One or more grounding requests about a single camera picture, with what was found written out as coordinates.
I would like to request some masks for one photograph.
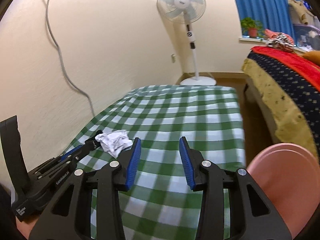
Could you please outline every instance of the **window sill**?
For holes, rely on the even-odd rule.
[[[239,38],[239,41],[248,41],[248,42],[257,42],[257,43],[266,43],[266,40],[261,40],[261,39],[254,39],[254,38],[247,38],[247,37],[241,37]],[[305,47],[298,47],[298,46],[294,46],[294,50],[295,51],[299,51],[301,53],[306,53],[310,50],[305,49]]]

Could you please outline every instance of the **silver screw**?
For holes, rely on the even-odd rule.
[[[109,163],[109,165],[114,168],[114,167],[117,167],[119,165],[119,162],[112,161],[111,163]]]
[[[204,160],[203,162],[201,162],[202,166],[204,167],[210,167],[211,166],[211,162],[210,161],[207,161],[207,160]]]
[[[81,170],[81,169],[75,170],[75,175],[76,176],[80,176],[82,173],[83,173],[83,170]]]
[[[239,169],[238,173],[239,173],[239,175],[244,176],[247,174],[247,171],[245,169]]]

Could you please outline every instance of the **red flower pot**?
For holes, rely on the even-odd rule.
[[[248,29],[248,34],[250,38],[257,38],[258,36],[258,29],[256,28],[249,28]]]

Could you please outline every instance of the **potted plant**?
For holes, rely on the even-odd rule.
[[[263,37],[262,22],[253,20],[250,17],[246,17],[240,21],[243,33],[248,32],[250,38]]]

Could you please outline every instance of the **navy blue bedspread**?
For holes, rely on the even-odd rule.
[[[312,132],[317,155],[320,156],[320,93],[298,73],[278,60],[250,52],[254,60],[292,98],[300,109]]]

